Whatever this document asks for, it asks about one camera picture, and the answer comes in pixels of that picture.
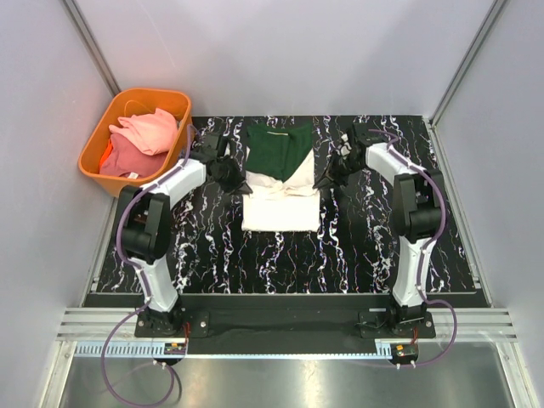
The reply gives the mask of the white green raglan t-shirt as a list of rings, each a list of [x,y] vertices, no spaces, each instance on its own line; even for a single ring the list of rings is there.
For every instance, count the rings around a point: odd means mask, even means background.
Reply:
[[[320,192],[315,184],[313,128],[309,123],[247,128],[246,182],[241,228],[252,232],[316,232]]]

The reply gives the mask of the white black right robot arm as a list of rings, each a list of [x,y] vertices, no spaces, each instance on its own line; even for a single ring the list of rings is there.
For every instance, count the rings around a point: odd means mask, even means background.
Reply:
[[[429,264],[435,243],[444,232],[447,211],[442,172],[427,170],[401,155],[394,148],[397,140],[385,130],[352,124],[314,188],[345,186],[351,175],[363,169],[378,173],[393,187],[399,264],[386,317],[379,327],[386,326],[394,336],[404,337],[425,319],[430,304],[426,291]]]

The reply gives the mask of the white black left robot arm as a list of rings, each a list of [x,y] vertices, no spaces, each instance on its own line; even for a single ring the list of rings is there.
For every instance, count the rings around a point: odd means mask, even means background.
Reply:
[[[144,294],[139,324],[164,336],[183,328],[183,312],[167,266],[171,240],[171,210],[207,181],[230,195],[248,195],[248,186],[237,160],[236,142],[208,134],[157,179],[140,187],[122,188],[116,208],[118,256],[133,267]]]

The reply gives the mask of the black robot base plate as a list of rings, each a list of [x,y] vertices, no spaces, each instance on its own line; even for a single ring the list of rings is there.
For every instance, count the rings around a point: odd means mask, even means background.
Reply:
[[[337,357],[375,353],[377,342],[408,343],[434,339],[433,317],[393,333],[379,327],[386,317],[389,295],[371,294],[185,294],[179,299],[183,327],[160,333],[142,327],[136,337],[188,340],[190,354],[274,358],[297,354]]]

